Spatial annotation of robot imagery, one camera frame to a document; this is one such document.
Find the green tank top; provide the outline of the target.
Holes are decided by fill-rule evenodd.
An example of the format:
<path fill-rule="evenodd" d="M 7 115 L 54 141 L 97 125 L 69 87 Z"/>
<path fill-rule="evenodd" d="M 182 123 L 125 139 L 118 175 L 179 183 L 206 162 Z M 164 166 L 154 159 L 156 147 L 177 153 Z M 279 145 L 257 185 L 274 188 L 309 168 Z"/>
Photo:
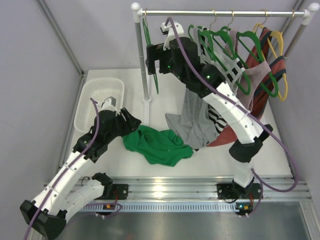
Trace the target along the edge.
<path fill-rule="evenodd" d="M 140 125 L 122 139 L 127 150 L 143 155 L 151 165 L 174 167 L 180 160 L 194 154 L 193 149 L 184 144 L 182 138 L 171 129 L 159 131 Z"/>

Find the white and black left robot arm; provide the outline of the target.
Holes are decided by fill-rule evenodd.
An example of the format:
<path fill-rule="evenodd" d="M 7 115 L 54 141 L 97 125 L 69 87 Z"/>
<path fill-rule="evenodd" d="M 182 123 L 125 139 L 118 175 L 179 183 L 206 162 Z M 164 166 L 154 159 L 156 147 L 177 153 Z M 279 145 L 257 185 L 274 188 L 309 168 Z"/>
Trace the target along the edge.
<path fill-rule="evenodd" d="M 133 133 L 141 123 L 126 108 L 119 112 L 100 111 L 51 182 L 33 200 L 24 200 L 20 205 L 25 222 L 46 239 L 54 240 L 80 209 L 94 199 L 109 198 L 113 194 L 113 180 L 101 172 L 77 191 L 72 189 L 115 138 Z"/>

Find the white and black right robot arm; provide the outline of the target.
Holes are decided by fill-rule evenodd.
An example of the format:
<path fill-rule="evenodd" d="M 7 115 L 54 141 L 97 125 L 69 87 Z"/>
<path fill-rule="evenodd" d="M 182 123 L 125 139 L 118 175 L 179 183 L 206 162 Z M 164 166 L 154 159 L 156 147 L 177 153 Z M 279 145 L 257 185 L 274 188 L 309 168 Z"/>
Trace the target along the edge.
<path fill-rule="evenodd" d="M 156 72 L 155 62 L 158 61 L 160 73 L 172 73 L 188 90 L 212 106 L 231 127 L 237 136 L 228 150 L 234 159 L 235 173 L 229 192 L 224 192 L 221 199 L 249 198 L 253 194 L 255 178 L 251 160 L 273 131 L 272 126 L 259 125 L 250 118 L 222 73 L 214 65 L 201 62 L 197 44 L 188 37 L 173 39 L 168 47 L 162 43 L 150 44 L 146 54 L 148 74 Z"/>

